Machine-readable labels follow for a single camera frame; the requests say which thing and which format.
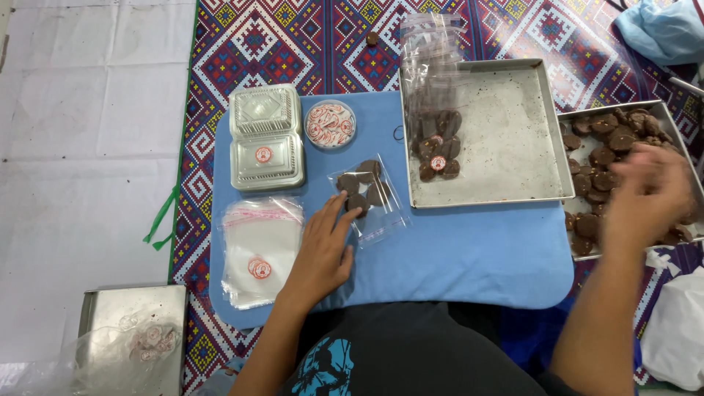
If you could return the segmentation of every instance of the round plastic container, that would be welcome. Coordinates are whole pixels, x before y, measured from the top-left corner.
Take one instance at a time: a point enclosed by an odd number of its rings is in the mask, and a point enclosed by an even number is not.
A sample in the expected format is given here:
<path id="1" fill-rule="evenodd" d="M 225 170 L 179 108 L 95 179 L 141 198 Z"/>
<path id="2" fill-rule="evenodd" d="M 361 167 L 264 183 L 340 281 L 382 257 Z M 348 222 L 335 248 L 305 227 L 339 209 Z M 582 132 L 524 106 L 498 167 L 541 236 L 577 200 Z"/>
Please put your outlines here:
<path id="1" fill-rule="evenodd" d="M 316 111 L 317 118 L 315 120 L 320 121 L 324 113 L 329 113 L 331 118 L 337 117 L 338 121 L 325 119 L 322 121 L 323 125 L 314 123 L 312 114 L 315 109 L 321 109 Z M 349 112 L 349 125 L 345 123 L 345 111 Z M 310 142 L 314 145 L 321 149 L 338 149 L 349 144 L 354 138 L 354 134 L 357 130 L 355 119 L 354 112 L 345 103 L 339 100 L 328 99 L 319 101 L 308 110 L 303 120 L 303 129 L 306 131 L 306 136 L 308 136 Z"/>

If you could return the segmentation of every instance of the person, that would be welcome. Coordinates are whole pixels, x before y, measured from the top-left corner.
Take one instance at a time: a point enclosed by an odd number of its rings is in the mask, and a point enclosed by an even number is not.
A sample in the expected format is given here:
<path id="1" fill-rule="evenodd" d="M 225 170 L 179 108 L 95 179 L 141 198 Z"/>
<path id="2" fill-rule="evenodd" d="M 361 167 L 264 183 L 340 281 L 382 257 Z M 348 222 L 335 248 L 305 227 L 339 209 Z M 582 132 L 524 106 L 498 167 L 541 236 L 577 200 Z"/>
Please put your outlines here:
<path id="1" fill-rule="evenodd" d="M 466 315 L 451 315 L 447 303 L 366 304 L 309 316 L 353 265 L 344 241 L 359 210 L 336 224 L 342 192 L 306 225 L 289 278 L 228 395 L 633 395 L 643 250 L 691 210 L 691 186 L 684 158 L 659 147 L 638 144 L 611 169 L 621 185 L 603 217 L 603 255 L 547 372 L 529 376 L 496 341 L 462 326 Z M 319 315 L 325 321 L 309 326 Z M 311 342 L 310 332 L 321 329 Z"/>

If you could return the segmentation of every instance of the white floor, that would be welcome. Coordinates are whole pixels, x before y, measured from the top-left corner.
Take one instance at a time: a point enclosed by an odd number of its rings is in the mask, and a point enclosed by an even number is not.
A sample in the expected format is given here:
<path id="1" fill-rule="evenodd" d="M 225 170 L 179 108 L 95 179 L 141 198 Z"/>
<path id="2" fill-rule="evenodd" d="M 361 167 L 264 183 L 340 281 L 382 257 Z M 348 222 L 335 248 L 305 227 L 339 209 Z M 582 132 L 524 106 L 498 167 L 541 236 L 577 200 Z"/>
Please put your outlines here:
<path id="1" fill-rule="evenodd" d="M 0 73 L 0 386 L 14 367 L 2 363 L 75 338 L 85 290 L 166 282 L 170 245 L 142 238 L 176 183 L 195 0 L 13 7 Z"/>

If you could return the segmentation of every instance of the black t-shirt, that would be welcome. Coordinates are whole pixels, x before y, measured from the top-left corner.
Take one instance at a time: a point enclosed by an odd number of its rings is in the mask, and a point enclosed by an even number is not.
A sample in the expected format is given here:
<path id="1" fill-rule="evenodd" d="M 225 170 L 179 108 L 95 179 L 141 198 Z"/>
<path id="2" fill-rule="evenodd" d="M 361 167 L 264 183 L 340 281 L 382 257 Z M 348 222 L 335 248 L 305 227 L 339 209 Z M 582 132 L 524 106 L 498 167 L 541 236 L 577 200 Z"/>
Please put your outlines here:
<path id="1" fill-rule="evenodd" d="M 531 378 L 444 303 L 349 307 L 306 350 L 279 395 L 578 395 L 552 374 Z"/>

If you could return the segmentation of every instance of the colorful woven mat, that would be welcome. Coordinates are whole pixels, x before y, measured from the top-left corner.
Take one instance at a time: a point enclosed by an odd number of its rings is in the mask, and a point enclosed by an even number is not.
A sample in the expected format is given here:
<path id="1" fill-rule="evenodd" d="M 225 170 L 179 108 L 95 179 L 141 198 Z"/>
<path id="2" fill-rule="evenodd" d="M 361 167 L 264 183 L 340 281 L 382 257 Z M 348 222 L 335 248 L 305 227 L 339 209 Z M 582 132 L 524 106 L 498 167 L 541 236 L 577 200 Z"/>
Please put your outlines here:
<path id="1" fill-rule="evenodd" d="M 259 334 L 224 324 L 208 297 L 213 144 L 227 95 L 280 82 L 301 95 L 398 89 L 398 25 L 406 13 L 429 11 L 463 17 L 467 60 L 545 59 L 558 111 L 662 99 L 688 143 L 698 131 L 696 98 L 662 79 L 692 81 L 695 68 L 659 68 L 624 47 L 611 26 L 618 11 L 604 0 L 199 0 L 170 271 L 191 290 L 186 393 L 233 356 L 246 357 Z M 376 47 L 365 43 L 370 31 L 379 33 Z M 675 256 L 681 267 L 700 263 Z M 667 278 L 649 276 L 643 326 Z"/>

